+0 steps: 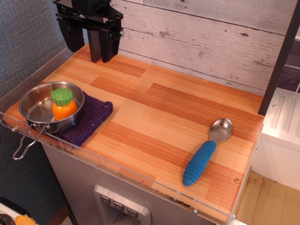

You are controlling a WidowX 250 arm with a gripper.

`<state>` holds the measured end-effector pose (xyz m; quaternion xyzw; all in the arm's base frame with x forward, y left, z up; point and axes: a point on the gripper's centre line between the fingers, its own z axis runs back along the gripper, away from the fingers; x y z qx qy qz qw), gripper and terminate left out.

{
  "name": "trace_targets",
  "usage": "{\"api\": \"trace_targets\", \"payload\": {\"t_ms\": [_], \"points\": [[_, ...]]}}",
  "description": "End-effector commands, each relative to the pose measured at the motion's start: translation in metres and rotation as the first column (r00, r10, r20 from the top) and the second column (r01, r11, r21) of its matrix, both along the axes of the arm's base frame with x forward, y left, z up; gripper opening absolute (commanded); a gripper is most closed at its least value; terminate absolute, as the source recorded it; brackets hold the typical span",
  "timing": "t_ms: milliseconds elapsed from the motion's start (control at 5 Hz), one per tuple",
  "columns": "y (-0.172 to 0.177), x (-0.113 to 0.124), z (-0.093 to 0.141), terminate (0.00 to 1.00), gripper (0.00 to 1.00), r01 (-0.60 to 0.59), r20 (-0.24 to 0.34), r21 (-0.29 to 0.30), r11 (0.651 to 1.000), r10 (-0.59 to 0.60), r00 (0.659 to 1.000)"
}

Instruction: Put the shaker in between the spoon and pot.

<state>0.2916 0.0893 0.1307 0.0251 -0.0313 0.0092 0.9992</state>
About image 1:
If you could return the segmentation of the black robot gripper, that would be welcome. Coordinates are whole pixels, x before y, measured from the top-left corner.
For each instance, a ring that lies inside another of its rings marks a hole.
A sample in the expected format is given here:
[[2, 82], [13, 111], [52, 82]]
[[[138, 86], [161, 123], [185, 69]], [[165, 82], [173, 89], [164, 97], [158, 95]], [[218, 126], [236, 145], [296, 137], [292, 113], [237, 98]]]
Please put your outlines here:
[[118, 54], [123, 34], [123, 14], [109, 0], [54, 0], [57, 20], [68, 49], [76, 52], [84, 45], [83, 29], [100, 31], [101, 57], [107, 63]]

